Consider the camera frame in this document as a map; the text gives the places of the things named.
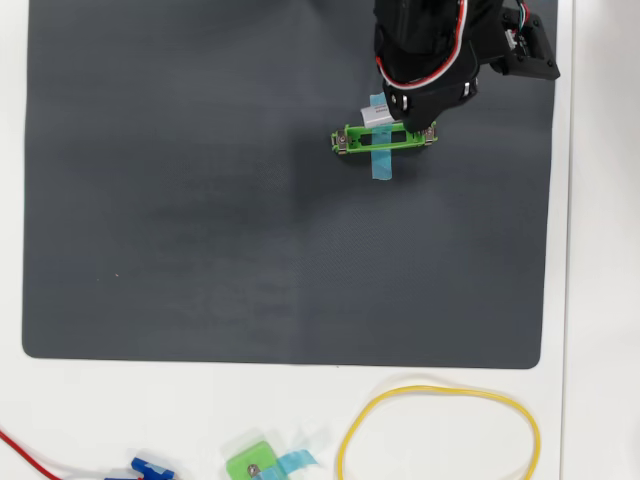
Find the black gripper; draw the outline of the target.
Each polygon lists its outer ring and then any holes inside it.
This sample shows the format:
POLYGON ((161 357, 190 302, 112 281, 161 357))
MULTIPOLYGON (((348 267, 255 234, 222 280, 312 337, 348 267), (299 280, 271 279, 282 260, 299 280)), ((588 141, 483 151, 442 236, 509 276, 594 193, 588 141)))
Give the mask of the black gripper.
POLYGON ((478 91, 480 65, 472 48, 462 48, 449 70, 426 87, 400 90, 383 81, 392 117, 409 132, 426 130, 446 110, 462 106, 478 91))

